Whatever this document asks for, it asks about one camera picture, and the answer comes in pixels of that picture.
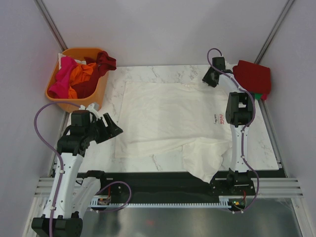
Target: white marble surface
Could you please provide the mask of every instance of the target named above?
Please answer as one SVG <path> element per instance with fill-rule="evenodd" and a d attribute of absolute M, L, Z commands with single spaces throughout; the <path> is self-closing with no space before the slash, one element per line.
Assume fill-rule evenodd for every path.
<path fill-rule="evenodd" d="M 103 105 L 99 113 L 109 113 L 114 122 L 119 121 L 126 81 L 188 83 L 193 79 L 202 80 L 208 67 L 208 65 L 118 67 L 116 71 L 110 71 Z M 255 142 L 249 144 L 248 147 L 256 155 L 249 157 L 248 162 L 256 170 L 278 169 L 258 103 L 256 108 L 257 124 L 255 129 L 250 129 L 249 132 L 249 137 L 252 137 Z M 92 142 L 79 171 L 86 172 L 92 169 L 106 172 L 185 171 L 182 168 L 182 148 L 133 159 L 115 158 L 114 155 L 115 139 L 99 145 Z M 222 166 L 221 170 L 226 170 L 225 167 L 227 168 L 227 164 Z"/>

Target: red logo on shirt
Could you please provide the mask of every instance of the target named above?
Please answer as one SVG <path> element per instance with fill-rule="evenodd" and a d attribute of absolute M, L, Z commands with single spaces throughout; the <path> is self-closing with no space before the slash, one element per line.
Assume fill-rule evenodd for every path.
<path fill-rule="evenodd" d="M 220 124 L 224 124 L 224 115 L 219 115 Z"/>

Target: folded red towel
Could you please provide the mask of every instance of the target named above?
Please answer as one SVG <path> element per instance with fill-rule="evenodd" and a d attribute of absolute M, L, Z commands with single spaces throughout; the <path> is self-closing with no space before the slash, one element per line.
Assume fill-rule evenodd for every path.
<path fill-rule="evenodd" d="M 233 71 L 235 79 L 246 90 L 259 94 L 270 93 L 270 68 L 240 60 Z"/>

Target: pink cloth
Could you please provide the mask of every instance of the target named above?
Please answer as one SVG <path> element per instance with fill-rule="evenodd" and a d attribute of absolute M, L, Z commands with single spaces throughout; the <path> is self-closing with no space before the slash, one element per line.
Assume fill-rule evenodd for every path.
<path fill-rule="evenodd" d="M 56 74 L 56 82 L 51 85 L 49 92 L 54 94 L 54 98 L 68 99 L 69 77 L 71 71 L 77 66 L 77 63 L 71 57 L 61 58 L 61 69 Z"/>

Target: green object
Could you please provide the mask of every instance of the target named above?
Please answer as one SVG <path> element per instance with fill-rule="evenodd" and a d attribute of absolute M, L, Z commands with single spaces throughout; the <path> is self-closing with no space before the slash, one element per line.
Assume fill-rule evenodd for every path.
<path fill-rule="evenodd" d="M 263 94 L 255 93 L 255 99 L 256 99 L 256 100 L 260 100 L 262 95 L 263 95 Z"/>

